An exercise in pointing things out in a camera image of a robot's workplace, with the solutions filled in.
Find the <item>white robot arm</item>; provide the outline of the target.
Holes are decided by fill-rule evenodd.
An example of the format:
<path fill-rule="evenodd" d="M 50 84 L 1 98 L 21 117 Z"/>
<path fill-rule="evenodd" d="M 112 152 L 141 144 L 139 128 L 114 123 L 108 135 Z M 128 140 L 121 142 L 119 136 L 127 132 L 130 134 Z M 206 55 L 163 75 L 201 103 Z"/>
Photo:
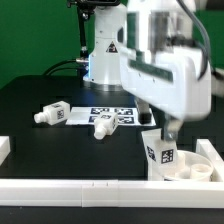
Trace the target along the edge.
<path fill-rule="evenodd" d="M 95 46 L 84 82 L 135 96 L 139 121 L 149 107 L 166 114 L 163 138 L 174 140 L 183 123 L 211 110 L 208 34 L 195 17 L 195 0 L 96 2 Z"/>

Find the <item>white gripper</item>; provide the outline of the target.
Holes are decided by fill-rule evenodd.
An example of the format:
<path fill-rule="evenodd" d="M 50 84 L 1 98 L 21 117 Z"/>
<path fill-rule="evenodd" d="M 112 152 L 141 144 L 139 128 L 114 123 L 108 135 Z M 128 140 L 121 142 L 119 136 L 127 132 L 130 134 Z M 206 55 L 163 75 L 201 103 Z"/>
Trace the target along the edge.
<path fill-rule="evenodd" d="M 133 50 L 122 48 L 122 87 L 138 97 L 135 99 L 138 122 L 151 122 L 149 104 L 153 105 L 167 113 L 161 138 L 164 141 L 176 141 L 182 121 L 201 120 L 210 113 L 210 67 L 200 78 L 200 49 L 175 46 L 168 51 L 157 52 L 153 64 L 150 64 L 151 53 L 145 52 L 144 55 L 146 59 L 141 60 Z"/>

